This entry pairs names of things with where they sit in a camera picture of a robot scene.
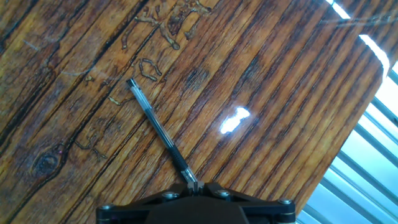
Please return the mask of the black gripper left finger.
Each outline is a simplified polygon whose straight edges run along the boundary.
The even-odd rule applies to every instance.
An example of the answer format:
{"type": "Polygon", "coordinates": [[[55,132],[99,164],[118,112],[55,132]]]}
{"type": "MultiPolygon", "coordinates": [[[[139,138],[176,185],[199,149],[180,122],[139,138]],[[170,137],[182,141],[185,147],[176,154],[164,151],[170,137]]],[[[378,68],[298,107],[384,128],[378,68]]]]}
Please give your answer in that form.
{"type": "Polygon", "coordinates": [[[127,205],[115,205],[108,203],[96,209],[96,223],[123,223],[145,219],[149,212],[158,205],[190,197],[197,194],[197,183],[173,184],[169,189],[158,192],[154,195],[131,202],[127,205]]]}

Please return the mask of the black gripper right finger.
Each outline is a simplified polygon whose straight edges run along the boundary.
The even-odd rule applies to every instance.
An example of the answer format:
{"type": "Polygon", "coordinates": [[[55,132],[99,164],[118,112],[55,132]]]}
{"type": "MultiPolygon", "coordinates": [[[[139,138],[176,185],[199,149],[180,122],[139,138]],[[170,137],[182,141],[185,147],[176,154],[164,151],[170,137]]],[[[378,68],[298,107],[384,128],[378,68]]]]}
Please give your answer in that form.
{"type": "Polygon", "coordinates": [[[269,223],[295,223],[296,205],[291,199],[261,200],[231,189],[226,189],[216,182],[197,182],[197,195],[225,202],[241,209],[249,218],[266,218],[269,223]]]}

